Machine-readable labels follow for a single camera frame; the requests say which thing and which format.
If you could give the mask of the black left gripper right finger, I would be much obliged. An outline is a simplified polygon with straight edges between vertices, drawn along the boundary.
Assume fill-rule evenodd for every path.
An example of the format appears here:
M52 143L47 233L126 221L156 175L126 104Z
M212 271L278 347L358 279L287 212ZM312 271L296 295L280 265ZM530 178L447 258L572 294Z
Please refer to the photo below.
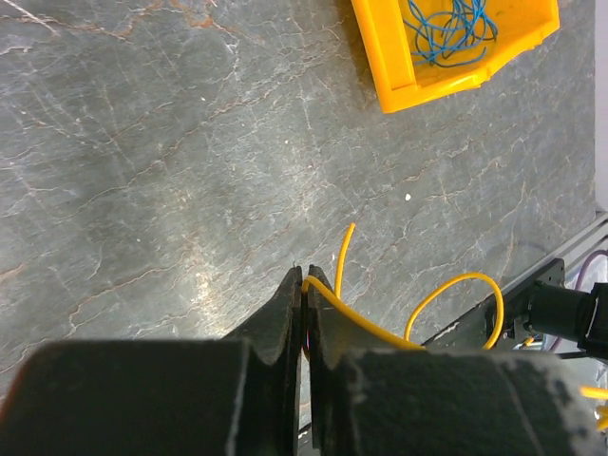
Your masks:
M493 338L491 302L417 348L336 308L322 270L309 310L312 445L323 455L600 455L589 391L564 356Z

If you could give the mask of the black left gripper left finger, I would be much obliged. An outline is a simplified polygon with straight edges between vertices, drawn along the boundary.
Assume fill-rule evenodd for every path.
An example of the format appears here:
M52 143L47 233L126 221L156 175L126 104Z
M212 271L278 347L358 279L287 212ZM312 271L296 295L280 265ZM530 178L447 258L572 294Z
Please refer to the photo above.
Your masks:
M19 370L5 455L293 455L302 271L222 338L66 340Z

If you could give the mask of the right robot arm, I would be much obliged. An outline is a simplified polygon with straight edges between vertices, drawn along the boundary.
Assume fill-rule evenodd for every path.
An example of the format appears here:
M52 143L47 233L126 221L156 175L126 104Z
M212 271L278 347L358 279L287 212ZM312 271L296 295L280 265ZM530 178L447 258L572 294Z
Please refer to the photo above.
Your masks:
M607 287L560 286L553 269L488 298L423 345L341 302L319 272L309 308L312 445L322 455L603 455L605 389L573 358L607 357ZM571 341L549 351L546 336Z

